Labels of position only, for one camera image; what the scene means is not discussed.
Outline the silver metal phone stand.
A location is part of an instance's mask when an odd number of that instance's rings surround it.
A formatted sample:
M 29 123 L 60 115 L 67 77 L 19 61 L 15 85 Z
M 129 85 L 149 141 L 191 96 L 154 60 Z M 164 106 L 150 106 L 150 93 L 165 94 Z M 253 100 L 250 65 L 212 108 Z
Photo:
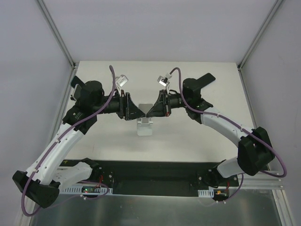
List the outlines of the silver metal phone stand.
M 143 113 L 146 114 L 153 107 L 153 104 L 139 104 L 138 107 Z M 140 137 L 151 136 L 152 125 L 152 118 L 143 117 L 137 119 L 137 135 Z

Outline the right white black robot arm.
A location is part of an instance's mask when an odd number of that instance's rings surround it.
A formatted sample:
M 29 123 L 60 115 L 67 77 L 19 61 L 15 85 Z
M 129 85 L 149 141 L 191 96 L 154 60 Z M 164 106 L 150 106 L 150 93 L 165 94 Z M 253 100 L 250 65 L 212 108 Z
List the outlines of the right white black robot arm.
M 191 119 L 214 129 L 229 139 L 238 148 L 238 155 L 220 162 L 213 168 L 212 182 L 215 185 L 224 185 L 229 177 L 236 174 L 245 173 L 254 176 L 275 158 L 272 151 L 269 150 L 271 143 L 265 129 L 261 127 L 245 128 L 236 122 L 231 122 L 225 119 L 211 103 L 201 97 L 201 89 L 215 81 L 212 74 L 207 73 L 198 79 L 185 79 L 182 83 L 182 94 L 175 91 L 169 93 L 169 78 L 168 75 L 158 78 L 158 83 L 165 89 L 159 92 L 156 103 L 146 116 L 168 117 L 173 108 L 181 108 L 189 104 L 193 110 L 189 108 L 185 110 Z

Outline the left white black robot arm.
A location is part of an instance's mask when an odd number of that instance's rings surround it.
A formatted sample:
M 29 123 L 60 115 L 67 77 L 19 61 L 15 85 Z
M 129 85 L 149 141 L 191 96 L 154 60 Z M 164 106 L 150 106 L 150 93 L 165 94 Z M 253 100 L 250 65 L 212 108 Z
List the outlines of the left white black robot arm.
M 97 164 L 86 158 L 66 173 L 58 174 L 68 152 L 82 139 L 97 122 L 101 113 L 116 113 L 126 121 L 145 116 L 132 101 L 128 92 L 112 91 L 105 96 L 102 84 L 98 81 L 72 82 L 75 88 L 75 105 L 67 111 L 53 140 L 39 158 L 26 170 L 16 171 L 13 181 L 22 197 L 28 197 L 42 208 L 48 208 L 57 199 L 60 191 L 86 180 L 95 183 L 99 179 Z

